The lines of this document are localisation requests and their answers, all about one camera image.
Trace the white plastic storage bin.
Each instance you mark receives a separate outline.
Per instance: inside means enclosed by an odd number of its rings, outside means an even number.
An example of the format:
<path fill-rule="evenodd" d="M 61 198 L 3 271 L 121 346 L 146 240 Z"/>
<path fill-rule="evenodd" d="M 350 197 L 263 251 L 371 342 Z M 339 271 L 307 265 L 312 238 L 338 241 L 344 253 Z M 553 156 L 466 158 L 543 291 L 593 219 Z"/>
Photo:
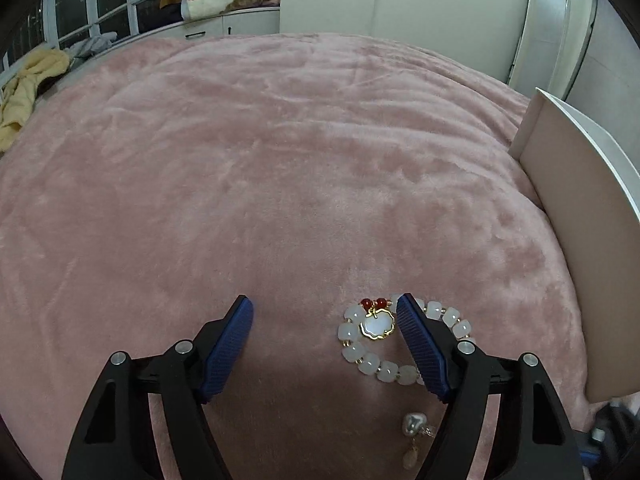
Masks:
<path fill-rule="evenodd" d="M 597 122 L 537 90 L 510 155 L 542 203 L 582 311 L 586 397 L 639 390 L 639 173 Z"/>

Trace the pink plush bed blanket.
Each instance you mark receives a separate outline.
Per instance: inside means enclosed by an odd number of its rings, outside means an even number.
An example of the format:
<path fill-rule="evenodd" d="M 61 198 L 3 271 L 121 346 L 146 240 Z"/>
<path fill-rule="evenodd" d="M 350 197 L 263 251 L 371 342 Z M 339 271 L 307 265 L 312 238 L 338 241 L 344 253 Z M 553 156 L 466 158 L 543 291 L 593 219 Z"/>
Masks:
<path fill-rule="evenodd" d="M 442 404 L 342 357 L 363 298 L 457 308 L 484 351 L 540 356 L 588 424 L 567 266 L 509 146 L 527 100 L 396 42 L 147 39 L 39 105 L 1 162 L 1 414 L 62 474 L 107 358 L 255 307 L 205 410 L 237 479 L 403 479 L 405 414 Z"/>

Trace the yellow blanket on bench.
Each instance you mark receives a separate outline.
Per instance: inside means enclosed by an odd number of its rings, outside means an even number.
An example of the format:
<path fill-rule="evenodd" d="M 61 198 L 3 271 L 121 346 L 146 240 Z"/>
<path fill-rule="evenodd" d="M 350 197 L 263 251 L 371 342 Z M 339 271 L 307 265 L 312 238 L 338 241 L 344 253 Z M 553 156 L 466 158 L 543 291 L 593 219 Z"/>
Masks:
<path fill-rule="evenodd" d="M 40 84 L 64 75 L 70 57 L 60 49 L 39 48 L 26 56 L 22 67 L 2 90 L 1 153 L 13 144 L 34 110 Z"/>

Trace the grey clothes pile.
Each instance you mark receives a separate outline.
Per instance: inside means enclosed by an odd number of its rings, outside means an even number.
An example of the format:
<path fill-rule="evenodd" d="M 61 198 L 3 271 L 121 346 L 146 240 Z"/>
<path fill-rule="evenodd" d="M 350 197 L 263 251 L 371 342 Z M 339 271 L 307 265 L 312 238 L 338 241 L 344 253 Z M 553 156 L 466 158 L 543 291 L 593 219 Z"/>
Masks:
<path fill-rule="evenodd" d="M 92 58 L 113 47 L 116 40 L 116 32 L 104 32 L 99 36 L 77 41 L 70 47 L 65 48 L 64 52 L 70 58 Z"/>

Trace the white window bench cabinets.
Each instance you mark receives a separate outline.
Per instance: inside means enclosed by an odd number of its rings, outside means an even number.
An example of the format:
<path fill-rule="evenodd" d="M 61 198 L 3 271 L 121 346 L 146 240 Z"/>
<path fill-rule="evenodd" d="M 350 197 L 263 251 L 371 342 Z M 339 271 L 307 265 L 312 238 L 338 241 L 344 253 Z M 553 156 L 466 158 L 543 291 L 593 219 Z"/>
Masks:
<path fill-rule="evenodd" d="M 227 37 L 236 35 L 260 36 L 272 35 L 280 32 L 280 8 L 278 6 L 258 6 L 235 10 L 226 14 L 193 22 L 180 22 L 160 27 L 144 34 L 127 37 L 116 41 L 113 47 L 88 58 L 84 62 L 70 61 L 70 67 L 63 75 L 63 81 L 70 82 L 75 74 L 81 74 L 87 68 L 102 58 L 114 54 L 118 49 L 124 48 L 139 40 L 145 39 L 180 39 L 195 41 L 214 37 Z"/>

